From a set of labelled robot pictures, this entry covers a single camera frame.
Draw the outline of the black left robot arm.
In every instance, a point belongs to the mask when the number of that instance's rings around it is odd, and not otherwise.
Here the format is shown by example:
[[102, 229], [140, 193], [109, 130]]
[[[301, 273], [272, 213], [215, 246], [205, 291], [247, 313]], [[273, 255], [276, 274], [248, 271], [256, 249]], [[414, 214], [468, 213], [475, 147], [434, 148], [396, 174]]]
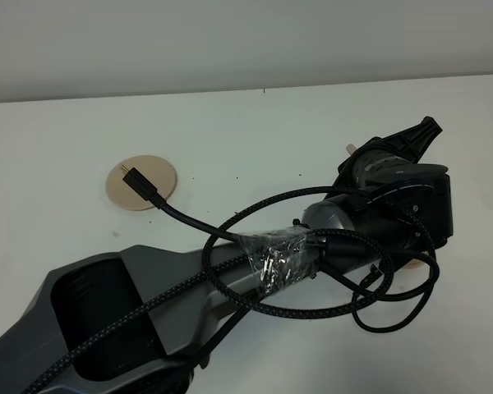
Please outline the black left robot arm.
[[409, 324], [453, 234], [448, 170], [421, 161], [440, 133], [426, 117], [375, 137], [333, 185], [269, 197], [219, 227], [125, 168], [144, 201], [208, 240], [188, 253], [136, 245], [51, 271], [0, 337], [0, 393], [184, 393], [251, 311], [313, 320], [415, 300]]

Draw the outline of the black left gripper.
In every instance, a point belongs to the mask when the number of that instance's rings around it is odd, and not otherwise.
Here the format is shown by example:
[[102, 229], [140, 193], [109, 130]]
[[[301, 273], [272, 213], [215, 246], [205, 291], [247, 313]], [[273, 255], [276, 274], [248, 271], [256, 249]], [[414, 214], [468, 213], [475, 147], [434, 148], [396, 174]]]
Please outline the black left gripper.
[[435, 249], [453, 235], [448, 168], [420, 162], [442, 132], [433, 117], [385, 138], [375, 137], [342, 162], [332, 203], [348, 216], [351, 228], [382, 245]]

